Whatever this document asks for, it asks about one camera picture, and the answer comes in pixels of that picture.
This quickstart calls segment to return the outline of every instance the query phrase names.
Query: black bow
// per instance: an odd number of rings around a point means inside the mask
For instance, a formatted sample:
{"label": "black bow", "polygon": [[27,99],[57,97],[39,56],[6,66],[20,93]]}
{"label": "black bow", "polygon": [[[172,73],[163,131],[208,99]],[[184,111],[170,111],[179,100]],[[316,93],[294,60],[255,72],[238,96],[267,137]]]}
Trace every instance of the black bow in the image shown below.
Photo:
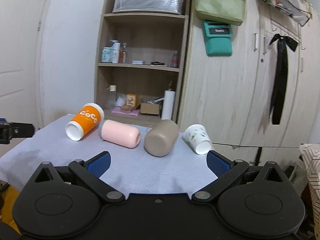
{"label": "black bow", "polygon": [[288,81],[288,54],[287,54],[287,47],[295,51],[297,48],[298,43],[289,36],[281,36],[277,33],[273,36],[272,40],[270,41],[271,45],[273,42],[278,40],[278,56],[277,56],[277,66],[276,66],[276,75],[275,75],[275,82],[273,84],[272,96],[271,96],[271,103],[270,103],[270,112],[273,108],[272,114],[272,124],[280,124],[281,115],[284,106],[284,99],[285,99],[285,92],[287,89],[287,81]]}

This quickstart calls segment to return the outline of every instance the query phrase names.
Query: cabinet door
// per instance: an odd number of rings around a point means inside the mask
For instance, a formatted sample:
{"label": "cabinet door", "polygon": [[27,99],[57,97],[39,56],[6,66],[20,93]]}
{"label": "cabinet door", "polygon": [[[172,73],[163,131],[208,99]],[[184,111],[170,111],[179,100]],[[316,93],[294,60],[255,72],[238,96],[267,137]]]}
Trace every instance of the cabinet door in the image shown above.
{"label": "cabinet door", "polygon": [[232,56],[208,57],[202,20],[192,10],[178,123],[181,131],[200,123],[206,127],[212,142],[239,145],[258,64],[258,49],[255,50],[258,37],[254,34],[259,32],[256,0],[246,0],[245,20],[240,26],[232,25],[232,31]]}
{"label": "cabinet door", "polygon": [[293,107],[283,147],[299,147],[308,141],[318,109],[320,92],[320,23],[314,11],[313,19],[301,28],[300,69]]}
{"label": "cabinet door", "polygon": [[217,153],[225,156],[231,161],[241,159],[252,164],[258,152],[258,147],[241,147],[213,143],[212,146]]}
{"label": "cabinet door", "polygon": [[259,1],[260,12],[260,61],[255,82],[254,95],[244,131],[242,146],[278,147],[289,120],[298,72],[299,49],[295,52],[287,47],[288,80],[280,124],[272,124],[270,101],[277,63],[277,41],[269,45],[276,33],[271,24],[269,5]]}
{"label": "cabinet door", "polygon": [[283,169],[289,165],[295,166],[299,157],[299,148],[263,147],[259,166],[265,165],[267,161],[274,161]]}

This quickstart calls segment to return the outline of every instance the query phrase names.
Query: small cardboard box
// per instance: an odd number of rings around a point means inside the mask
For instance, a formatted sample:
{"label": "small cardboard box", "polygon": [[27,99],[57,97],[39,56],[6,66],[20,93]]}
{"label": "small cardboard box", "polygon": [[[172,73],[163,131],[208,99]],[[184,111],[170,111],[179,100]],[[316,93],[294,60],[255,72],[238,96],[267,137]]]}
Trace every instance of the small cardboard box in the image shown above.
{"label": "small cardboard box", "polygon": [[141,103],[140,104],[140,112],[141,112],[141,114],[159,115],[160,105]]}
{"label": "small cardboard box", "polygon": [[127,94],[127,101],[124,106],[121,107],[122,110],[134,110],[138,107],[138,95]]}

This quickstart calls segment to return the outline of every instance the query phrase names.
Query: wire basket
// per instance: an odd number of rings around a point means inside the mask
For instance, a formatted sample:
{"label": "wire basket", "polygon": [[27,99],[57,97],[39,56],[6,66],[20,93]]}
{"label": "wire basket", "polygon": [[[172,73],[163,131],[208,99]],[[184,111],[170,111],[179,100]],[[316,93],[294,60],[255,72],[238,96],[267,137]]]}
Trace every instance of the wire basket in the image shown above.
{"label": "wire basket", "polygon": [[292,18],[302,27],[308,22],[311,14],[295,7],[289,0],[263,0],[269,5],[275,7],[285,15]]}

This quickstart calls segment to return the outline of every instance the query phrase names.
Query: white tablecloth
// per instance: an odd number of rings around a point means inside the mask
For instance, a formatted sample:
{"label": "white tablecloth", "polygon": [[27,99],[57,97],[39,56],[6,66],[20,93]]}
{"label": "white tablecloth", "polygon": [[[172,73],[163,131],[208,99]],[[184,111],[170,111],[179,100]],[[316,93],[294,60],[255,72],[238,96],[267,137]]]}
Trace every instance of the white tablecloth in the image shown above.
{"label": "white tablecloth", "polygon": [[72,117],[66,115],[56,120],[1,157],[0,180],[22,190],[43,161],[66,166],[75,159],[86,161],[102,151],[110,152],[111,166],[100,179],[126,198],[129,193],[188,193],[191,197],[217,179],[207,167],[206,155],[194,153],[182,140],[182,133],[171,153],[158,158],[143,148],[144,137],[150,128],[136,126],[141,132],[141,142],[134,149],[103,141],[97,130],[76,142],[65,133],[65,126]]}

